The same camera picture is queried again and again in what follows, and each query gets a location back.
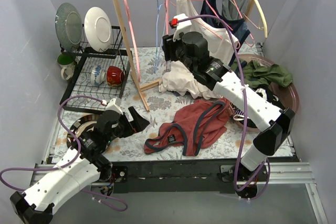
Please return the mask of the red tank top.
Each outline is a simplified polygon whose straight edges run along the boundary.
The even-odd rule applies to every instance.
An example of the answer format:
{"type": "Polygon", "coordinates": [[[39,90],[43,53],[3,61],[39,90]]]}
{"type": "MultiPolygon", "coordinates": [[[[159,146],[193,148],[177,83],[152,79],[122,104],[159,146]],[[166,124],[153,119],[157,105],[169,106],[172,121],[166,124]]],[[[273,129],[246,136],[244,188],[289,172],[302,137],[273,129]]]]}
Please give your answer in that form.
{"type": "Polygon", "coordinates": [[[144,152],[149,155],[182,146],[183,156],[197,156],[227,131],[228,106],[227,99],[221,98],[216,102],[197,100],[179,109],[171,123],[160,126],[157,137],[145,141],[144,152]]]}

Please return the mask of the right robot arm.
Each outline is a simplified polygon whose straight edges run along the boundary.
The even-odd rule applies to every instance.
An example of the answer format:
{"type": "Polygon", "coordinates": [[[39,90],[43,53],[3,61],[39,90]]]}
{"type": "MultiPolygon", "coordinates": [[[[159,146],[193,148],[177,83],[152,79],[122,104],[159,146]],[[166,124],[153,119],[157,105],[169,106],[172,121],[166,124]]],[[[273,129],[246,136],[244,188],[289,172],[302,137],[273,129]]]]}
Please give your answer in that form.
{"type": "Polygon", "coordinates": [[[183,63],[195,80],[227,98],[260,130],[237,168],[242,180],[251,180],[257,174],[257,167],[266,157],[274,155],[291,132],[295,112],[291,108],[281,109],[273,105],[242,84],[239,76],[227,65],[209,55],[207,40],[201,33],[181,33],[179,39],[164,35],[162,42],[166,60],[183,63]]]}

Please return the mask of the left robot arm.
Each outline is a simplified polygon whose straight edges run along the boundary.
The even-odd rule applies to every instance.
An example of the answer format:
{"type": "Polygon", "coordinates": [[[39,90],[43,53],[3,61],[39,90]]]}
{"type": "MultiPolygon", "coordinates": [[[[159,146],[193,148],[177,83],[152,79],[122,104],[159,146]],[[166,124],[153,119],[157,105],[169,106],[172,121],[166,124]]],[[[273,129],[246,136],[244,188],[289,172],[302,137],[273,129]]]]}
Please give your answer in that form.
{"type": "Polygon", "coordinates": [[[128,110],[132,121],[119,109],[94,115],[51,171],[22,193],[11,195],[14,211],[23,223],[50,223],[75,194],[93,182],[106,182],[112,177],[112,164],[103,155],[107,147],[113,140],[129,137],[149,125],[134,107],[128,110]]]}

